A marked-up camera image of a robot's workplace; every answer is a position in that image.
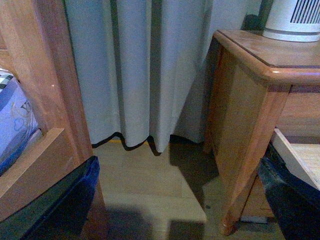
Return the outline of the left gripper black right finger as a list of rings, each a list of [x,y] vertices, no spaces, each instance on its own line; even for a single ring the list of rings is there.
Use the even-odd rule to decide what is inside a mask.
[[[320,238],[320,191],[263,157],[257,167],[265,196],[286,240]]]

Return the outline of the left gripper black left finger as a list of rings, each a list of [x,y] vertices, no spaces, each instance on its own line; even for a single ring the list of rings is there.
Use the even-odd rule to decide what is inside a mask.
[[[87,221],[100,165],[97,156],[0,223],[2,240],[79,240]]]

